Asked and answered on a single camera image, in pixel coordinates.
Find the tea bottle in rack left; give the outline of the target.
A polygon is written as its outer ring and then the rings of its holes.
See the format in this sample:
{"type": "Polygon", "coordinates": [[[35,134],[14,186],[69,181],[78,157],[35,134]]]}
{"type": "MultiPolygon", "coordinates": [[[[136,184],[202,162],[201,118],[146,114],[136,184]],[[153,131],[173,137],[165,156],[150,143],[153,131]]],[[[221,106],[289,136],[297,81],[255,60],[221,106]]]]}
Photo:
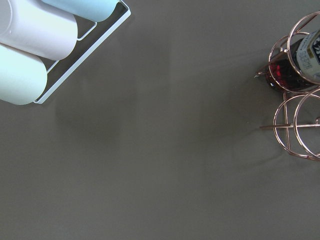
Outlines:
{"type": "Polygon", "coordinates": [[[278,40],[264,70],[269,86],[281,92],[304,92],[320,85],[320,31],[299,32],[278,40]]]}

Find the light blue cup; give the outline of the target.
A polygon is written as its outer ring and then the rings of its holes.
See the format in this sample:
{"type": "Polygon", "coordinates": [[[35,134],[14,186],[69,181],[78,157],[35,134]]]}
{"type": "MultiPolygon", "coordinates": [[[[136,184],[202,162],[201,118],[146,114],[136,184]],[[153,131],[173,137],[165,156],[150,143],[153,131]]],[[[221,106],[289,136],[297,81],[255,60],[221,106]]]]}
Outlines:
{"type": "Polygon", "coordinates": [[[92,22],[102,22],[111,16],[118,0],[43,0],[45,4],[92,22]]]}

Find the mint cup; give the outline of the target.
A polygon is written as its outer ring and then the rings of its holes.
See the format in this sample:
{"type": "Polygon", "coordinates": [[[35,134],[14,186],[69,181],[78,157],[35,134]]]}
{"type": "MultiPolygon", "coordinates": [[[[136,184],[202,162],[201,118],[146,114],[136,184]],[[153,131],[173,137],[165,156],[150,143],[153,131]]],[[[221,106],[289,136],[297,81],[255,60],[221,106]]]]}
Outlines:
{"type": "Polygon", "coordinates": [[[47,85],[47,69],[35,55],[0,45],[0,99],[26,105],[34,102],[47,85]]]}

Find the pink cup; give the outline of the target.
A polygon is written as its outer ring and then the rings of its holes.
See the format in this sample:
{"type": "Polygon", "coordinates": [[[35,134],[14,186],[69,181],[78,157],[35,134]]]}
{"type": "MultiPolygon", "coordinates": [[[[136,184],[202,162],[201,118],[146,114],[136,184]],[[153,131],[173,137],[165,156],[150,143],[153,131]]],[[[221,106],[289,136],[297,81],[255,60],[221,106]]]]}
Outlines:
{"type": "Polygon", "coordinates": [[[58,61],[75,48],[78,26],[68,12],[40,0],[0,2],[0,42],[58,61]]]}

